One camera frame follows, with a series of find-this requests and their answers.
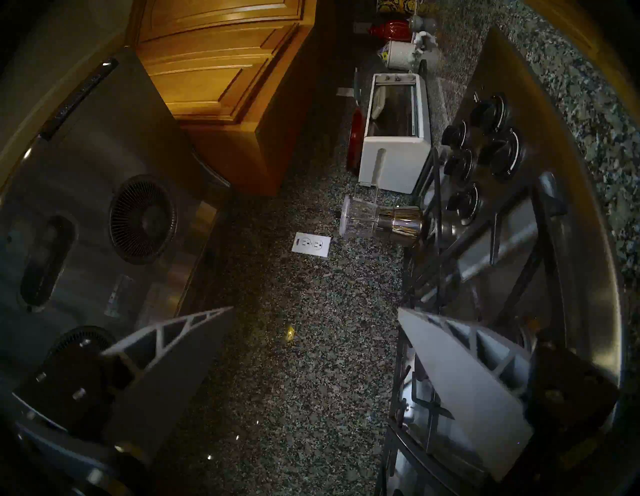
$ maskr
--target granite countertop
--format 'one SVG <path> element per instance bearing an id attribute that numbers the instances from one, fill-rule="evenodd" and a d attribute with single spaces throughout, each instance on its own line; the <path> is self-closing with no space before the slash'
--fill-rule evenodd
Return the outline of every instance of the granite countertop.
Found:
<path id="1" fill-rule="evenodd" d="M 372 12 L 373 0 L 355 4 Z M 444 61 L 427 80 L 435 143 L 455 114 L 489 27 L 500 26 L 539 74 L 585 154 L 625 281 L 635 289 L 640 140 L 613 91 L 519 1 L 442 0 L 439 6 Z M 370 75 L 385 72 L 375 55 L 379 40 L 351 36 L 348 16 L 340 33 L 279 196 L 233 202 L 220 269 L 210 277 L 217 290 L 207 292 L 203 309 L 234 305 L 236 324 L 156 457 L 157 494 L 373 492 L 392 389 L 403 256 L 390 243 L 337 233 L 334 212 L 344 195 L 371 192 L 356 188 L 357 179 L 344 170 L 355 103 L 336 97 L 335 89 L 351 86 L 358 66 L 367 100 Z M 385 192 L 378 201 L 409 200 Z M 329 257 L 291 253 L 296 231 L 332 236 Z M 290 326 L 295 338 L 286 341 Z"/>
<path id="2" fill-rule="evenodd" d="M 454 118 L 490 27 L 497 26 L 529 62 L 575 137 L 591 173 L 625 285 L 627 392 L 640 364 L 640 131 L 616 92 L 563 34 L 522 0 L 441 0 L 441 62 L 428 78 L 434 143 Z"/>

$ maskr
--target outlet cover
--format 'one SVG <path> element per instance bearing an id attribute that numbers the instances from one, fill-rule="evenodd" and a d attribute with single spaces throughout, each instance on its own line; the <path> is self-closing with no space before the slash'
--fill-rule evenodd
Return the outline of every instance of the outlet cover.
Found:
<path id="1" fill-rule="evenodd" d="M 317 234 L 297 232 L 296 239 L 293 240 L 293 248 L 291 248 L 291 251 L 327 258 L 327 256 L 329 256 L 330 243 L 330 236 L 318 236 Z"/>

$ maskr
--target white toaster oven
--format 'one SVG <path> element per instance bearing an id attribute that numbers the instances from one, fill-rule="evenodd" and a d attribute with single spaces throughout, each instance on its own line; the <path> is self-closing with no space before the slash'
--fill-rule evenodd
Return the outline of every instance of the white toaster oven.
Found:
<path id="1" fill-rule="evenodd" d="M 374 74 L 359 181 L 411 193 L 430 150 L 424 80 L 417 74 Z"/>

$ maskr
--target vent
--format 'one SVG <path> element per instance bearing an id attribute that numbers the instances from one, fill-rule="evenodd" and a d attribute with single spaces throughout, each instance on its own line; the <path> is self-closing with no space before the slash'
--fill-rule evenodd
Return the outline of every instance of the vent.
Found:
<path id="1" fill-rule="evenodd" d="M 132 264 L 155 260 L 171 241 L 177 215 L 169 194 L 149 175 L 130 178 L 111 203 L 109 234 L 118 254 Z"/>
<path id="2" fill-rule="evenodd" d="M 92 345 L 100 348 L 100 351 L 104 351 L 115 342 L 112 336 L 101 327 L 77 327 L 73 330 L 70 330 L 69 332 L 64 333 L 62 336 L 60 336 L 60 338 L 58 338 L 56 343 L 49 350 L 49 358 L 57 355 L 67 346 L 74 343 L 82 343 L 85 340 L 89 340 Z"/>

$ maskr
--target black knob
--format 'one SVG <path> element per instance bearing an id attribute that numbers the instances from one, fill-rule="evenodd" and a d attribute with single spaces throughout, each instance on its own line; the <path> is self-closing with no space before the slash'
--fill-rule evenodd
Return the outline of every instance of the black knob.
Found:
<path id="1" fill-rule="evenodd" d="M 469 219 L 476 209 L 476 201 L 471 192 L 466 191 L 460 205 L 458 206 L 458 215 L 460 218 L 465 220 Z"/>
<path id="2" fill-rule="evenodd" d="M 447 206 L 445 207 L 449 212 L 455 212 L 460 208 L 460 204 L 464 200 L 465 194 L 462 192 L 457 192 L 451 195 L 449 201 L 447 202 Z"/>
<path id="3" fill-rule="evenodd" d="M 498 134 L 478 156 L 478 163 L 488 166 L 498 179 L 509 179 L 517 170 L 522 150 L 517 132 L 511 128 Z"/>
<path id="4" fill-rule="evenodd" d="M 468 225 L 476 216 L 480 195 L 476 184 L 464 191 L 458 191 L 451 195 L 445 208 L 450 212 L 458 212 L 463 225 Z"/>
<path id="5" fill-rule="evenodd" d="M 444 173 L 464 182 L 468 179 L 472 166 L 471 150 L 454 151 L 444 165 Z"/>
<path id="6" fill-rule="evenodd" d="M 479 127 L 485 134 L 491 134 L 502 127 L 505 111 L 504 97 L 494 95 L 489 100 L 482 100 L 476 105 L 476 108 L 471 111 L 469 120 L 472 126 Z"/>
<path id="7" fill-rule="evenodd" d="M 448 125 L 442 133 L 440 142 L 451 148 L 460 148 L 464 144 L 466 137 L 467 123 L 462 121 L 459 124 Z"/>

